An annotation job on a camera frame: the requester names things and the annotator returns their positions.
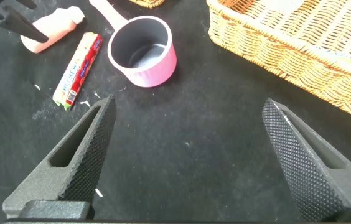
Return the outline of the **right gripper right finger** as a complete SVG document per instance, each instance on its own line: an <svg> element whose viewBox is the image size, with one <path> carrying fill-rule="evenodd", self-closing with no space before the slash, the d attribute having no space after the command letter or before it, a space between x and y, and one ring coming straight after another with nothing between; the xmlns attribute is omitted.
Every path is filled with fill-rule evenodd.
<svg viewBox="0 0 351 224"><path fill-rule="evenodd" d="M302 218L351 222L351 162L271 98L263 106L262 120Z"/></svg>

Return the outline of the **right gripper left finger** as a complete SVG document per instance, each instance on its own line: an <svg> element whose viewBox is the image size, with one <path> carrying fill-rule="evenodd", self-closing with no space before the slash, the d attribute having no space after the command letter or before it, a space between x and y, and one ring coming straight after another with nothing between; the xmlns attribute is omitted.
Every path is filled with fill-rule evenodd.
<svg viewBox="0 0 351 224"><path fill-rule="evenodd" d="M113 95L97 101L2 204L17 218L33 200L91 203L116 121Z"/></svg>

